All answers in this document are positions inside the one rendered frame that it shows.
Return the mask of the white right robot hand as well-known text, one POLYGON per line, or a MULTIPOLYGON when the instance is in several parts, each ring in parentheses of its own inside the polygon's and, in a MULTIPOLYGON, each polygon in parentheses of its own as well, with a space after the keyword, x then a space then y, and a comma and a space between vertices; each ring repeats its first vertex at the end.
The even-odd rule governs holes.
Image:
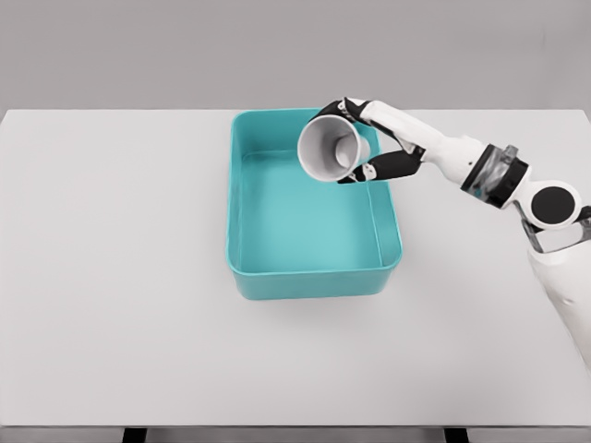
POLYGON ((443 163, 443 152, 451 140, 437 129, 380 101, 344 97, 322 108, 313 118, 337 117, 349 124, 373 127, 394 139, 401 150, 381 154, 355 167, 340 178, 340 184, 389 180, 415 174, 423 162, 443 163))

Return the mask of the white paper cup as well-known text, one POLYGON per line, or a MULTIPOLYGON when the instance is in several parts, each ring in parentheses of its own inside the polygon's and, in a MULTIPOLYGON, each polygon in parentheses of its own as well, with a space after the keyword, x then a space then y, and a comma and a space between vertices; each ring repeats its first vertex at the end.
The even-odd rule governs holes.
POLYGON ((297 157, 304 171, 321 182, 337 182, 366 162, 368 140, 344 117, 322 115, 309 121, 297 141, 297 157))

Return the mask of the teal plastic basket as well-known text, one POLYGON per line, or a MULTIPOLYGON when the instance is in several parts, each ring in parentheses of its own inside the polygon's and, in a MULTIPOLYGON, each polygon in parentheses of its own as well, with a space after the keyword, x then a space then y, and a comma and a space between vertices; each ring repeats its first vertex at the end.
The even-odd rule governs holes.
POLYGON ((230 129, 226 261, 247 299, 381 292, 403 256, 386 182, 322 183, 296 144, 314 108, 248 110, 230 129))

